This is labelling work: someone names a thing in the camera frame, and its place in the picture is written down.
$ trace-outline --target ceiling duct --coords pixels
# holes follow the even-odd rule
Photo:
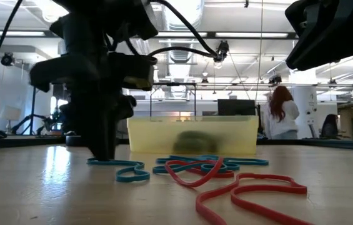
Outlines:
[[[168,0],[188,21],[193,25],[194,28],[198,28],[201,19],[202,12],[204,10],[204,0]],[[164,14],[164,22],[166,30],[168,31],[189,31],[189,29],[182,23],[182,21],[175,16],[175,14],[165,8],[163,11]],[[183,43],[182,41],[178,43],[177,41],[180,39],[170,39],[169,47],[171,46],[182,46],[186,48],[193,48],[192,43]],[[180,63],[177,65],[168,65],[169,76],[172,81],[177,79],[180,81],[187,81],[189,77],[191,65],[188,65],[192,61],[192,53],[186,51],[171,51],[167,57],[168,63]],[[182,86],[180,87],[172,87],[171,95],[173,97],[182,98],[185,97],[184,91],[181,91]]]

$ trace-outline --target translucent container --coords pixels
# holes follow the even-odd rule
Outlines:
[[[132,117],[127,126],[135,153],[256,153],[257,116]]]

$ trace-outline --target lamp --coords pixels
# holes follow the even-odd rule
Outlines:
[[[11,121],[18,121],[19,117],[21,116],[21,110],[12,107],[12,106],[5,106],[4,110],[1,113],[1,118],[7,120],[7,126],[6,126],[6,134],[11,134]]]

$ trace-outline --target wooden table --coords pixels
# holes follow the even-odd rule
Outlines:
[[[118,159],[144,161],[148,171],[164,155],[133,154],[127,146]],[[208,224],[195,211],[199,192],[229,184],[215,179],[197,188],[176,184],[168,175],[149,182],[118,183],[117,168],[88,166],[84,148],[34,146],[0,149],[0,224]],[[257,157],[269,166],[242,166],[241,172],[293,177],[309,194],[247,193],[246,200],[314,224],[353,224],[353,151],[306,146],[259,146]],[[187,172],[181,177],[198,177]],[[255,183],[275,183],[255,181]],[[206,203],[228,224],[274,224],[235,207],[228,194]]]

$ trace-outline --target person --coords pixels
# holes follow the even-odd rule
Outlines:
[[[339,130],[337,129],[337,122],[339,121],[338,115],[329,114],[326,116],[322,126],[321,137],[327,139],[337,139]]]
[[[269,139],[297,139],[296,119],[300,112],[285,86],[278,86],[265,113],[265,133]]]

